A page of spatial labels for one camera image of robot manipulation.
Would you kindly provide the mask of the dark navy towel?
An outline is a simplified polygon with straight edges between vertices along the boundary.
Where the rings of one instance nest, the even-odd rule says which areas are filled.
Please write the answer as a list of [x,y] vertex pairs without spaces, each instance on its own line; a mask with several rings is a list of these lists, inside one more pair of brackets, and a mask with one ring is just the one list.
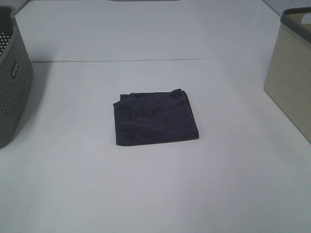
[[199,138],[186,92],[121,94],[113,104],[116,144],[139,146]]

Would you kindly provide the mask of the beige basket with grey rim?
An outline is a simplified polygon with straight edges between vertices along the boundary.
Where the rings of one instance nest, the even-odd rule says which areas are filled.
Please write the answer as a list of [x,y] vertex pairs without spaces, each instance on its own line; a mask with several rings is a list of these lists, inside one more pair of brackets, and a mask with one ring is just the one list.
[[311,26],[302,23],[310,7],[285,10],[280,18],[264,90],[303,133],[311,130]]

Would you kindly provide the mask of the grey perforated plastic basket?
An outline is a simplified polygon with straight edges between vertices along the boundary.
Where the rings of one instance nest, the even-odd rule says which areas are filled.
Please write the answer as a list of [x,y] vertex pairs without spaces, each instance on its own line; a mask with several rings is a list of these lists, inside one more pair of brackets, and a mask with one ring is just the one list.
[[0,7],[0,146],[17,129],[32,86],[33,67],[22,39],[15,8]]

